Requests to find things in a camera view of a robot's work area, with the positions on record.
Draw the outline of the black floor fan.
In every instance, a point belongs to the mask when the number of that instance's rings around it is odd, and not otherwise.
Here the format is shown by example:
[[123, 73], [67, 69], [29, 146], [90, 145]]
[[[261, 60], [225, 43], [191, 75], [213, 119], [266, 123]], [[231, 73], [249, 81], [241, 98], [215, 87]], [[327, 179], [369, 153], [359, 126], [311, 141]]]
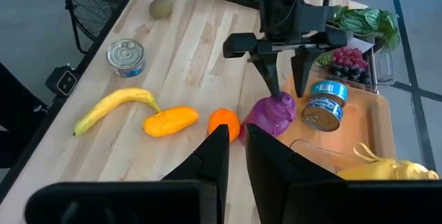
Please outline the black floor fan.
[[86, 54], [87, 51], [81, 48], [78, 31], [82, 31], [87, 38], [95, 41], [118, 5], [109, 0], [65, 0], [65, 9], [70, 14], [75, 43], [81, 53]]

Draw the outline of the yellow banana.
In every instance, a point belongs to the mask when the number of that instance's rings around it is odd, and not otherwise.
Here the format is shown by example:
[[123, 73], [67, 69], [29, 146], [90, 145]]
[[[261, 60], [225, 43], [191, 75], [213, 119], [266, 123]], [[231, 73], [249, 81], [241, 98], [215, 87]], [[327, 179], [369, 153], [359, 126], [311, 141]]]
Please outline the yellow banana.
[[84, 135], [98, 120], [125, 102], [141, 102], [149, 105], [156, 113], [161, 111], [155, 97], [143, 88], [122, 88], [103, 97], [80, 119], [73, 130], [73, 136]]

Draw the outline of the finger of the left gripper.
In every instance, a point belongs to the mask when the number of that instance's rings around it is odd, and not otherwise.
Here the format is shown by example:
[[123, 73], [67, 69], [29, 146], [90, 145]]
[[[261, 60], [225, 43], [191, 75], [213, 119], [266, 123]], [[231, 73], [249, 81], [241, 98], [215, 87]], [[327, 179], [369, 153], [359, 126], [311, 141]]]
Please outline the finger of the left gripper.
[[291, 69], [297, 97], [304, 96], [310, 70], [318, 56], [324, 52], [325, 50], [320, 48], [295, 50], [295, 55], [291, 58]]
[[248, 60], [248, 62], [251, 62], [256, 67], [265, 81], [270, 94], [274, 97], [278, 97], [280, 94], [278, 70], [276, 66], [277, 58], [277, 53], [252, 53]]

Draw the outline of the green striped-leaf plant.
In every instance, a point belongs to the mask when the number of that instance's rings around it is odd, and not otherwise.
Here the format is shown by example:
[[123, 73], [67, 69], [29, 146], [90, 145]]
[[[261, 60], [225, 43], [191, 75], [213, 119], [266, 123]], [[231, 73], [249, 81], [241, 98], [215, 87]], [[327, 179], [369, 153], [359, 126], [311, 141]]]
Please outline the green striped-leaf plant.
[[379, 38], [384, 41], [383, 50], [393, 51], [401, 41], [398, 18], [396, 13], [388, 10], [351, 9], [348, 6], [338, 6], [335, 17], [327, 23], [341, 30], [353, 32], [359, 37]]

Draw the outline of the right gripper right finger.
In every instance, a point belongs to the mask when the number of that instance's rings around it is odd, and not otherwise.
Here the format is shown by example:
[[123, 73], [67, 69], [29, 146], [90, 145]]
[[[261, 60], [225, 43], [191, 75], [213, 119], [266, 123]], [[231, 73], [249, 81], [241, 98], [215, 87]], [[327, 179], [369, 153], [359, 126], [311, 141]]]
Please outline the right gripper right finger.
[[442, 224], [442, 180], [344, 180], [247, 125], [262, 224]]

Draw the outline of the tin can blue label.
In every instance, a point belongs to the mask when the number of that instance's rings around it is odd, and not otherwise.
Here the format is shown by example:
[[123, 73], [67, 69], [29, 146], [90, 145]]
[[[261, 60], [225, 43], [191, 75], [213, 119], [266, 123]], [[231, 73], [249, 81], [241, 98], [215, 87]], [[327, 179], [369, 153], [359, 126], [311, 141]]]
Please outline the tin can blue label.
[[340, 106], [345, 106], [348, 98], [348, 89], [344, 84], [331, 80], [323, 80], [311, 85], [310, 96], [326, 97]]
[[115, 74], [135, 77], [145, 69], [144, 48], [133, 39], [113, 42], [106, 50], [106, 60]]
[[342, 106], [326, 97], [311, 98], [302, 110], [304, 123], [319, 131], [332, 132], [337, 130], [342, 119]]

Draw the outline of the orange carrot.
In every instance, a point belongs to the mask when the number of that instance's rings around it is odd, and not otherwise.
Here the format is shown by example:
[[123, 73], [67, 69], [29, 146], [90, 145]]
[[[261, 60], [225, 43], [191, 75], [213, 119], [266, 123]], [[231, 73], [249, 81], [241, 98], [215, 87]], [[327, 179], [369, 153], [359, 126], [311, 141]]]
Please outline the orange carrot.
[[143, 130], [150, 136], [163, 137], [187, 128], [199, 119], [199, 113], [189, 106], [176, 106], [144, 120]]

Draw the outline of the orange plastic bin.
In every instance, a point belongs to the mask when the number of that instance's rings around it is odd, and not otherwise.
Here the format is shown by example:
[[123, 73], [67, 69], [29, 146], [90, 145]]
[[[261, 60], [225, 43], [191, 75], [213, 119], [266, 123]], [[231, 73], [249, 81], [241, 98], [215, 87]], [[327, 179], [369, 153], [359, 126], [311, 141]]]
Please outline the orange plastic bin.
[[354, 145], [361, 142], [378, 157], [396, 159], [390, 107], [383, 96], [350, 87], [340, 127], [323, 132], [307, 126], [302, 120], [302, 110], [310, 98], [309, 90], [304, 97], [298, 98], [292, 77], [282, 89], [291, 94], [296, 103], [296, 119], [278, 137], [289, 148], [294, 140], [303, 139], [315, 147], [352, 154]]

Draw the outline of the clear plastic bin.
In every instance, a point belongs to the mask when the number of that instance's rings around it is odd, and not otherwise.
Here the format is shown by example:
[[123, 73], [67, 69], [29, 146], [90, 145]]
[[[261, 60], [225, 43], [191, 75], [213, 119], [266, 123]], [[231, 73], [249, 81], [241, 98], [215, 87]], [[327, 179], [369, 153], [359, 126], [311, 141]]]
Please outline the clear plastic bin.
[[354, 153], [345, 154], [320, 147], [315, 147], [303, 139], [294, 140], [290, 148], [306, 159], [337, 175], [338, 171], [366, 165], [367, 162]]
[[313, 72], [323, 79], [336, 80], [348, 86], [372, 92], [376, 91], [378, 86], [395, 83], [392, 52], [383, 50], [383, 40], [374, 37], [359, 37], [350, 31], [347, 31], [346, 35], [345, 47], [358, 48], [363, 53], [363, 59], [368, 61], [366, 71], [369, 73], [371, 83], [362, 84], [336, 77], [329, 72], [329, 66], [321, 66], [317, 62], [312, 68]]

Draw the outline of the brown kiwi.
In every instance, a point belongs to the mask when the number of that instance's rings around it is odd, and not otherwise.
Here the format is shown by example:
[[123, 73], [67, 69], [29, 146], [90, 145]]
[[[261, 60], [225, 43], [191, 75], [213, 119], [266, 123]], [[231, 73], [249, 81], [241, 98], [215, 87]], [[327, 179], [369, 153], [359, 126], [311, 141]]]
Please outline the brown kiwi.
[[173, 2], [172, 0], [153, 0], [148, 11], [153, 19], [166, 19], [173, 11]]

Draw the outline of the magenta squeeze bottle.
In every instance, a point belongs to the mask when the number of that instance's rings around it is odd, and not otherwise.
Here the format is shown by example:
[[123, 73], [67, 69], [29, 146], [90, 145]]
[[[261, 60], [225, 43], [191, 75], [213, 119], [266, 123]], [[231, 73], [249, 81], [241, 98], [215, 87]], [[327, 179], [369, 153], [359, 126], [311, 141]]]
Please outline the magenta squeeze bottle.
[[280, 92], [279, 96], [258, 100], [241, 124], [239, 141], [246, 145], [246, 124], [255, 124], [273, 137], [284, 133], [296, 119], [296, 103], [292, 96]]

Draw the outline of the yellow squeeze bottle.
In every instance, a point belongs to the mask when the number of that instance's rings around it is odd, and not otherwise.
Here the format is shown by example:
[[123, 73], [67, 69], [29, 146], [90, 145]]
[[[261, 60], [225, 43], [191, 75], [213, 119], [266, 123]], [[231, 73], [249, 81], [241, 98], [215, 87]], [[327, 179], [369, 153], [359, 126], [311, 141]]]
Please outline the yellow squeeze bottle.
[[439, 175], [409, 160], [395, 161], [375, 155], [365, 144], [354, 145], [354, 153], [367, 162], [337, 172], [345, 180], [438, 180]]

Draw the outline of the red grape bunch with leaf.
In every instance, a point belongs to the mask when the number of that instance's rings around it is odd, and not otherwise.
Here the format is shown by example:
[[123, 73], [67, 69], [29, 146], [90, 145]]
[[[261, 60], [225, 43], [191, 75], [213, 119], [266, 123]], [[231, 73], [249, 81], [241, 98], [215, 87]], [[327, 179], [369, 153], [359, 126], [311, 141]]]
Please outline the red grape bunch with leaf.
[[337, 48], [323, 53], [316, 62], [321, 66], [337, 64], [341, 66], [359, 67], [363, 70], [368, 68], [368, 61], [363, 59], [363, 53], [358, 48]]

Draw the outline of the dark grape bunch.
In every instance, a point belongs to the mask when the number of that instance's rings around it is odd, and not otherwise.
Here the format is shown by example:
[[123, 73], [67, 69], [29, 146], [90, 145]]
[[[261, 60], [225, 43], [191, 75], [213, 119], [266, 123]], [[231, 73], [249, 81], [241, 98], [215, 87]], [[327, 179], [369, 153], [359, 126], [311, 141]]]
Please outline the dark grape bunch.
[[358, 66], [342, 66], [339, 64], [332, 64], [329, 67], [329, 72], [332, 75], [343, 78], [345, 80], [350, 80], [362, 84], [371, 83], [369, 73], [365, 69]]

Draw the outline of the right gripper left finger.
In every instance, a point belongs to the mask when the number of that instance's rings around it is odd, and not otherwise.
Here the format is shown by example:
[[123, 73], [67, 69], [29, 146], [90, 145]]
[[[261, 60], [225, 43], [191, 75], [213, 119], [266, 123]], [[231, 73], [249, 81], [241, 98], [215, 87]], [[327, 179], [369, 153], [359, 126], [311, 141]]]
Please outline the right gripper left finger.
[[26, 224], [223, 224], [229, 134], [219, 126], [159, 181], [67, 182], [36, 191]]

